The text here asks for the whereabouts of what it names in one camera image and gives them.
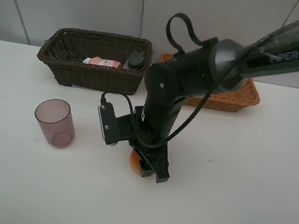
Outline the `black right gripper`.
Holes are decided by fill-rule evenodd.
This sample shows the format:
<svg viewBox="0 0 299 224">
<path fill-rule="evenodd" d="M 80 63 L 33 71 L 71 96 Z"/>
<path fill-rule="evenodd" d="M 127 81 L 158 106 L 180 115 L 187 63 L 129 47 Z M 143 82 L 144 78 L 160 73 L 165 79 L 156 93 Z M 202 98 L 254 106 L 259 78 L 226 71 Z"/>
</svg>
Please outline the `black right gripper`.
<svg viewBox="0 0 299 224">
<path fill-rule="evenodd" d="M 141 177 L 150 177 L 155 173 L 156 183 L 165 183 L 170 178 L 168 162 L 168 145 L 165 140 L 155 136 L 142 121 L 143 106 L 137 106 L 133 113 L 134 137 L 130 146 L 140 158 L 136 164 L 136 173 Z"/>
</svg>

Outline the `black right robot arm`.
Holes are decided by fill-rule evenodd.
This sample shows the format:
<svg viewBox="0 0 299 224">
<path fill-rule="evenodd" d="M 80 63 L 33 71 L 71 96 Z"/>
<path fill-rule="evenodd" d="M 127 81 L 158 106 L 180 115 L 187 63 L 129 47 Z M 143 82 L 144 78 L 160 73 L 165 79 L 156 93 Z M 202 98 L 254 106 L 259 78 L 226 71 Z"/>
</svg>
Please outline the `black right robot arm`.
<svg viewBox="0 0 299 224">
<path fill-rule="evenodd" d="M 154 63 L 145 74 L 147 98 L 135 109 L 137 137 L 130 140 L 136 155 L 134 167 L 142 177 L 155 175 L 157 183 L 169 179 L 168 141 L 182 131 L 213 94 L 235 92 L 248 78 L 299 72 L 299 20 L 273 31 L 250 46 L 231 40 L 199 40 L 191 20 L 178 13 L 197 49 L 186 52 L 166 35 L 176 54 Z M 201 102 L 187 121 L 173 124 L 189 97 Z"/>
</svg>

